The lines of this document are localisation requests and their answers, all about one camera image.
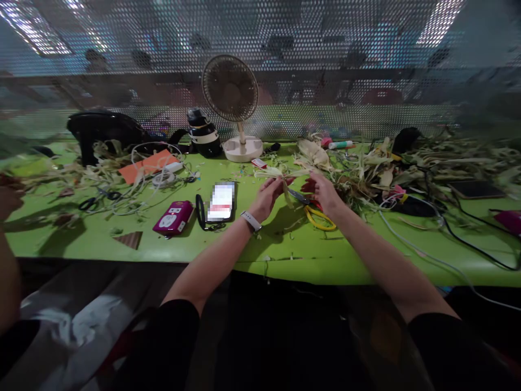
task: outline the perforated metal screen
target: perforated metal screen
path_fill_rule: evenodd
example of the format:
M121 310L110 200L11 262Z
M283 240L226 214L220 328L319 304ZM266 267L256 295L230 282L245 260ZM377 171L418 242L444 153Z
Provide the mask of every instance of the perforated metal screen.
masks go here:
M202 107L201 71L241 58L259 84L247 134L370 139L448 124L509 134L521 116L514 0L0 0L0 131L69 136L101 106L156 135Z

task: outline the thermos bottle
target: thermos bottle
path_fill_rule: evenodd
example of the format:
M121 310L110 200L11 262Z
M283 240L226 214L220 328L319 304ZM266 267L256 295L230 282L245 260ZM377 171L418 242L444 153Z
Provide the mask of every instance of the thermos bottle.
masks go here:
M197 151L204 157L216 157L223 152L221 140L213 123L208 122L199 108L188 109L188 135Z

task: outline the watch strap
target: watch strap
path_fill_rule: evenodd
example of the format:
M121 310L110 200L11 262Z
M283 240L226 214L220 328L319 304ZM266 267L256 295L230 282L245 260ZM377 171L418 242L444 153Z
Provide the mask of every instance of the watch strap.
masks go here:
M253 230L255 232L262 228L262 225L260 225L260 223L257 220L255 220L255 217L253 217L248 212L244 211L240 214L240 216L244 218L253 227Z

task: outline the fan pole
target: fan pole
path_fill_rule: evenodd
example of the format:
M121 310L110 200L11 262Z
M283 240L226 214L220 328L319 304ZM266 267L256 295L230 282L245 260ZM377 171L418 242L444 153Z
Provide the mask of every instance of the fan pole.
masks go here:
M244 136L244 128L242 122L237 122L237 128L239 129L239 140L242 145L246 144L246 137Z

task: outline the pink device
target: pink device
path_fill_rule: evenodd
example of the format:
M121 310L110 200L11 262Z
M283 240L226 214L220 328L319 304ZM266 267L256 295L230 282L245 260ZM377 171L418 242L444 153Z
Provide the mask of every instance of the pink device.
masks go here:
M494 218L502 223L511 233L521 237L520 211L502 211L495 215Z
M165 236L179 235L190 221L193 212L194 207L190 201L176 201L170 205L152 229Z

